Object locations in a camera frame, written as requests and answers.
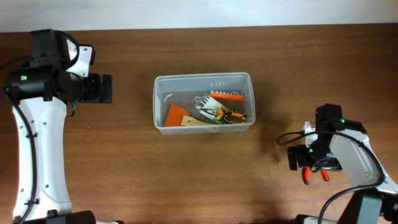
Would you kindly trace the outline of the orange scraper with wooden handle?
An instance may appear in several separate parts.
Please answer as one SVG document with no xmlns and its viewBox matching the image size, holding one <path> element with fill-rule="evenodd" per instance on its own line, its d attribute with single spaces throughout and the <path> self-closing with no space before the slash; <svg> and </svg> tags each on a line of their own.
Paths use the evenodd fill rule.
<svg viewBox="0 0 398 224">
<path fill-rule="evenodd" d="M 219 124 L 207 123 L 194 118 L 183 107 L 171 104 L 165 117 L 164 128 L 184 128 L 184 129 L 214 129 L 219 128 Z"/>
</svg>

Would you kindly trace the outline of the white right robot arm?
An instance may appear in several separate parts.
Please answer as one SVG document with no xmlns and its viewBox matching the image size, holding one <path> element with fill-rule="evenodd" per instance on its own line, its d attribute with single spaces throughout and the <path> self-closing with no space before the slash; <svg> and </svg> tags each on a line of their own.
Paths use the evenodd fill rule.
<svg viewBox="0 0 398 224">
<path fill-rule="evenodd" d="M 327 103 L 315 110 L 315 125 L 305 122 L 295 139 L 305 139 L 305 144 L 284 143 L 289 168 L 301 169 L 306 184 L 311 172 L 321 172 L 328 180 L 328 172 L 342 171 L 351 186 L 329 198 L 318 216 L 299 214 L 296 223 L 330 223 L 324 217 L 327 208 L 346 194 L 352 197 L 337 223 L 377 223 L 380 217 L 397 223 L 397 184 L 371 149 L 362 123 L 344 119 L 340 105 Z"/>
</svg>

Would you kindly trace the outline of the red handled side cutters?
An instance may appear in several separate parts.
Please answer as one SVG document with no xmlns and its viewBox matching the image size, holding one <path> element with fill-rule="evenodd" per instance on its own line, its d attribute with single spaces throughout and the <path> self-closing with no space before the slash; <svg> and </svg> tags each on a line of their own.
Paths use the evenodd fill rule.
<svg viewBox="0 0 398 224">
<path fill-rule="evenodd" d="M 310 170 L 309 167 L 304 167 L 302 169 L 302 179 L 303 179 L 303 182 L 304 182 L 305 185 L 310 185 L 310 173 L 311 173 L 311 170 Z M 330 178 L 329 178 L 329 175 L 328 175 L 327 171 L 321 170 L 320 173 L 321 173 L 322 178 L 323 178 L 323 180 L 325 182 L 329 182 L 330 181 Z"/>
</svg>

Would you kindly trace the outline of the orange socket bit rail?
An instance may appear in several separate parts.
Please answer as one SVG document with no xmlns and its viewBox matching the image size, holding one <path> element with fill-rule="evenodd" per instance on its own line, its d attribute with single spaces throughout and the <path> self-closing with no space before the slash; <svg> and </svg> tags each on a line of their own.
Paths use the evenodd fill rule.
<svg viewBox="0 0 398 224">
<path fill-rule="evenodd" d="M 216 100 L 228 100 L 228 101 L 238 101 L 238 102 L 244 101 L 243 95 L 240 95 L 237 92 L 228 93 L 223 91 L 211 90 L 209 95 Z"/>
</svg>

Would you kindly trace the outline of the clear case of coloured plugs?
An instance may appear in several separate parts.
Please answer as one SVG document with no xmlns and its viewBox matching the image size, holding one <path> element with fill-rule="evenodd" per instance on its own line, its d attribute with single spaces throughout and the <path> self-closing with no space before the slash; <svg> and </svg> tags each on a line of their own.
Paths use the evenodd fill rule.
<svg viewBox="0 0 398 224">
<path fill-rule="evenodd" d="M 223 108 L 225 110 L 227 110 L 227 107 L 225 107 L 224 105 L 222 105 L 219 101 L 215 100 L 214 98 L 212 98 L 209 94 L 205 93 L 203 96 L 196 96 L 195 97 L 195 101 L 196 101 L 196 105 L 194 107 L 195 110 L 197 110 L 201 115 L 203 115 L 204 117 L 210 119 L 212 122 L 214 122 L 215 124 L 219 124 L 215 121 L 214 118 L 212 118 L 209 114 L 206 114 L 204 112 L 201 112 L 199 109 L 200 108 L 209 108 L 209 109 L 219 109 L 219 108 Z"/>
</svg>

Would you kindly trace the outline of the orange black long-nose pliers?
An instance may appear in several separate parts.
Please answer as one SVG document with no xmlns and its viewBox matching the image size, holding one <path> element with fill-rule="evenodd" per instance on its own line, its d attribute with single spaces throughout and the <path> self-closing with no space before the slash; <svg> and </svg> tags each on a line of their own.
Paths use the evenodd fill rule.
<svg viewBox="0 0 398 224">
<path fill-rule="evenodd" d="M 243 123 L 247 119 L 247 115 L 244 113 L 232 110 L 225 110 L 223 108 L 219 108 L 217 110 L 200 108 L 199 110 L 201 112 L 209 114 L 219 124 L 238 124 Z"/>
</svg>

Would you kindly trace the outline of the clear plastic storage container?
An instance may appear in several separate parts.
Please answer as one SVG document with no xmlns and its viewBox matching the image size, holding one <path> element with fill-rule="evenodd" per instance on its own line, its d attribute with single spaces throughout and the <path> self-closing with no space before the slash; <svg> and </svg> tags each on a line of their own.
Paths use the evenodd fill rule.
<svg viewBox="0 0 398 224">
<path fill-rule="evenodd" d="M 159 76 L 154 125 L 163 135 L 246 131 L 256 120 L 246 72 Z"/>
</svg>

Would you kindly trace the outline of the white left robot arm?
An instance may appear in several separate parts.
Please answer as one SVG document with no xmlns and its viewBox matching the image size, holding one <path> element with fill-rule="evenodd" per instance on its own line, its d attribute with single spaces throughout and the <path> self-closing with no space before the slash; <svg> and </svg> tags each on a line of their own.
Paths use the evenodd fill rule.
<svg viewBox="0 0 398 224">
<path fill-rule="evenodd" d="M 77 103 L 110 103 L 111 75 L 89 71 L 93 46 L 60 30 L 30 33 L 32 53 L 12 71 L 2 90 L 12 105 L 19 146 L 14 223 L 96 222 L 92 211 L 74 212 L 68 195 L 63 130 Z"/>
</svg>

